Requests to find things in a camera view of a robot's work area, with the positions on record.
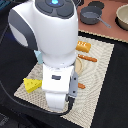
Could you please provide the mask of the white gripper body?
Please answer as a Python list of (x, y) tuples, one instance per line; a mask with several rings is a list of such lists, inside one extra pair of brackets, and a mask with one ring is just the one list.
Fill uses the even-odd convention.
[(78, 75), (74, 66), (56, 69), (43, 65), (42, 90), (49, 109), (62, 111), (67, 98), (77, 96)]

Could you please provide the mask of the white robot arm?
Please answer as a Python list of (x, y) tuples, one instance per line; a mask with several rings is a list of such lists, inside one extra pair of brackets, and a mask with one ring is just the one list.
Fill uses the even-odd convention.
[(78, 17), (72, 0), (29, 0), (13, 7), (10, 29), (22, 46), (42, 53), (48, 107), (62, 111), (75, 75)]

